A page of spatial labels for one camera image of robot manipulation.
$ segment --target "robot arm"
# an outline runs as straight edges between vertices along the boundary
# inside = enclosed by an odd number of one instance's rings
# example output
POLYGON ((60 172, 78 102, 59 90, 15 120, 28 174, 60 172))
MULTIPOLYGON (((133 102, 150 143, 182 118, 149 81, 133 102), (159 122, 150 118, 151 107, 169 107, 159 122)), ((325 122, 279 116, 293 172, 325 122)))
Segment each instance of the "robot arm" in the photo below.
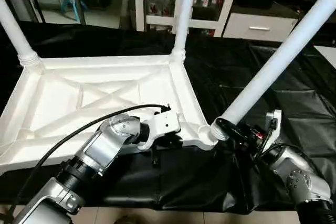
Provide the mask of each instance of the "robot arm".
POLYGON ((13 224, 69 224, 67 214, 77 214, 85 204, 92 183, 103 176, 123 146, 146 147, 169 132, 180 130, 176 113, 163 112, 143 123, 120 114, 105 120, 74 158, 64 162, 55 178, 14 219, 13 224))
POLYGON ((275 111, 271 117, 274 128, 269 133, 244 124, 235 126, 222 118, 216 124, 251 154, 254 162, 264 164, 281 179, 301 223, 336 223, 328 183, 295 146, 274 143, 279 136, 281 111, 275 111))
MULTIPOLYGON (((280 134, 281 111, 268 114, 267 118, 268 125, 272 126, 268 133, 244 124, 235 126, 222 118, 218 118, 216 124, 256 162, 263 163, 280 177, 296 205, 301 223, 336 223, 327 182, 294 148, 274 144, 280 134)), ((156 138, 179 130, 180 123, 172 111, 142 123, 126 114, 105 120, 74 158, 62 164, 59 174, 47 182, 13 224, 72 223, 68 214, 74 215, 80 210, 87 192, 92 191, 94 180, 104 175, 125 146, 145 151, 156 138)))

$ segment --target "black tablecloth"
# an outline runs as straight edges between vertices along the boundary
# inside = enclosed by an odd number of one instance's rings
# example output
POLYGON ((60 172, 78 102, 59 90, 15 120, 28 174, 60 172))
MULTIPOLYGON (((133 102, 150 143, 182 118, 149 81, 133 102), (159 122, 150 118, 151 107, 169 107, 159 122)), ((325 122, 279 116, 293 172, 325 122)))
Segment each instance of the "black tablecloth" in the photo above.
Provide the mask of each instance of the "black tablecloth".
MULTIPOLYGON (((169 54, 174 36, 92 26, 21 24, 32 47, 43 58, 169 54)), ((279 46, 239 39, 190 37, 185 68, 202 111, 211 123, 222 114, 279 46)), ((2 110, 21 73, 16 52, 0 30, 2 110)), ((336 191, 336 71, 309 45, 256 103, 245 121, 264 125, 267 111, 283 112, 281 138, 312 157, 336 191)), ((229 143, 211 151, 195 147, 118 158, 92 187, 89 206, 147 207, 246 214, 255 208, 292 209, 286 193, 261 178, 248 156, 229 143)), ((24 194, 27 203, 55 175, 58 166, 43 167, 24 194)), ((0 202, 10 203, 30 169, 0 177, 0 202)))

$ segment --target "black plastic sheet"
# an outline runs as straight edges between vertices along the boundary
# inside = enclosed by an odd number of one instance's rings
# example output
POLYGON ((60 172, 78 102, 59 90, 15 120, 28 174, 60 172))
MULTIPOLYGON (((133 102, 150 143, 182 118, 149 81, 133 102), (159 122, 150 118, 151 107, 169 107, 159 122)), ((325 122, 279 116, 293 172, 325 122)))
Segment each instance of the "black plastic sheet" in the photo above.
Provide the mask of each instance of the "black plastic sheet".
MULTIPOLYGON (((137 33, 92 26, 22 23, 34 50, 43 58, 169 54, 174 36, 137 33)), ((211 123, 236 98, 279 46, 238 39, 189 37, 185 68, 211 123)), ((16 52, 0 30, 3 64, 2 110, 21 73, 16 52)), ((323 172, 336 192, 336 70, 312 45, 290 64, 244 120, 265 124, 267 111, 283 112, 281 138, 298 145, 323 172)), ((196 147, 122 156, 92 187, 88 206, 146 207, 247 214, 255 208, 293 209, 283 189, 276 189, 265 171, 261 177, 250 158, 232 151, 230 142, 211 151, 196 147)), ((43 167, 24 193, 27 203, 59 166, 43 167)), ((0 202, 9 204, 30 169, 0 177, 0 202)))

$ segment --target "floor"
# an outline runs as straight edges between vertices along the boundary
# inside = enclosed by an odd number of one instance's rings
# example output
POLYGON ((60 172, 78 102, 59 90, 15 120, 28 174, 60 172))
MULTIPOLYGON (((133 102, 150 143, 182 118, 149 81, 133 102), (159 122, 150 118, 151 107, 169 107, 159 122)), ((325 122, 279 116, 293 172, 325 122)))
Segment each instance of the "floor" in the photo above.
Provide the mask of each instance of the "floor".
POLYGON ((299 224, 294 211, 260 212, 250 215, 218 214, 210 212, 155 211, 151 209, 89 207, 72 218, 74 224, 113 224, 123 216, 135 216, 138 224, 299 224))
MULTIPOLYGON (((74 12, 62 14, 57 10, 42 10, 47 23, 54 24, 79 24, 75 19, 74 12)), ((87 25, 102 26, 108 28, 119 28, 119 10, 108 7, 106 10, 87 10, 84 12, 87 25)))

